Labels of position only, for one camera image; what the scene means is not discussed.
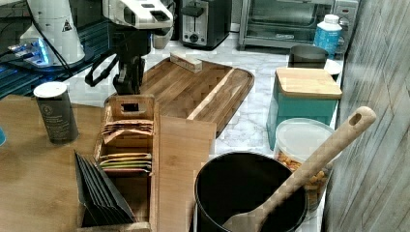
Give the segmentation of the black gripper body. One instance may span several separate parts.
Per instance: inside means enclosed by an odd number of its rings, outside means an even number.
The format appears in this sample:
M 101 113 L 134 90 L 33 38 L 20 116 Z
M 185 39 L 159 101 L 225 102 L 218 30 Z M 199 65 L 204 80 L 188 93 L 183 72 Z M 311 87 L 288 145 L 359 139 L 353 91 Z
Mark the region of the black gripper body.
M 151 51 L 151 33 L 133 27 L 114 27 L 111 36 L 119 62 L 119 73 L 113 79 L 116 92 L 138 95 L 145 68 L 144 56 Z

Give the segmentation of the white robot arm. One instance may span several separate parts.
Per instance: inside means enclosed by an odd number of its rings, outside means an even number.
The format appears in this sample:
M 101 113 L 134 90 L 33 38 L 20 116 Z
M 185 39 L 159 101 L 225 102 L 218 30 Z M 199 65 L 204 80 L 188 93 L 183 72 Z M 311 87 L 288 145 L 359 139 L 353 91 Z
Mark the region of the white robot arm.
M 173 14 L 161 0 L 102 0 L 102 14 L 109 19 L 109 50 L 119 66 L 114 88 L 119 95 L 138 95 L 144 56 L 152 47 L 166 47 L 173 34 Z

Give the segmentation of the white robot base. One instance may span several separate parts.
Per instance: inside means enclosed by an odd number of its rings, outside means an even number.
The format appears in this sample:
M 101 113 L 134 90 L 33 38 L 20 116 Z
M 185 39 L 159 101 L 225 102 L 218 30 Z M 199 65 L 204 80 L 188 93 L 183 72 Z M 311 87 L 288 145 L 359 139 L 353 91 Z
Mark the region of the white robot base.
M 20 37 L 24 43 L 34 42 L 38 55 L 27 59 L 39 68 L 72 65 L 85 57 L 73 24 L 69 0 L 27 0 L 32 25 Z

